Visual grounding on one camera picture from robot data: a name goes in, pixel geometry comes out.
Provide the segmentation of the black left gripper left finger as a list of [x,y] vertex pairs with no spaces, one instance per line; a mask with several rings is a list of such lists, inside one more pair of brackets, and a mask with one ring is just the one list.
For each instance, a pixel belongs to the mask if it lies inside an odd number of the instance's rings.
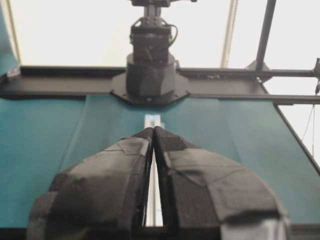
[[145,223],[153,129],[58,172],[34,202],[29,240],[130,240]]

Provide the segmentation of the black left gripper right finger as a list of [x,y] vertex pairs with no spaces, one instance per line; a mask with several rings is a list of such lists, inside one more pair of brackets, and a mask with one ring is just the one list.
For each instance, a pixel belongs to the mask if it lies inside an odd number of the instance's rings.
[[289,240],[288,212],[254,172],[155,127],[163,223],[181,240]]

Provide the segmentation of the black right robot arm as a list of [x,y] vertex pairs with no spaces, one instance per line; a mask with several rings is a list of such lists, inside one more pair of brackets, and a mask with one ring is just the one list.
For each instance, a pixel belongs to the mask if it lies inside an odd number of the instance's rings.
[[[172,25],[161,9],[169,0],[134,0],[144,15],[131,27],[133,52],[125,83],[130,102],[170,103],[180,75],[169,48]],[[162,127],[153,149],[165,227],[182,240],[288,240],[290,221],[274,191],[242,164],[197,147]]]

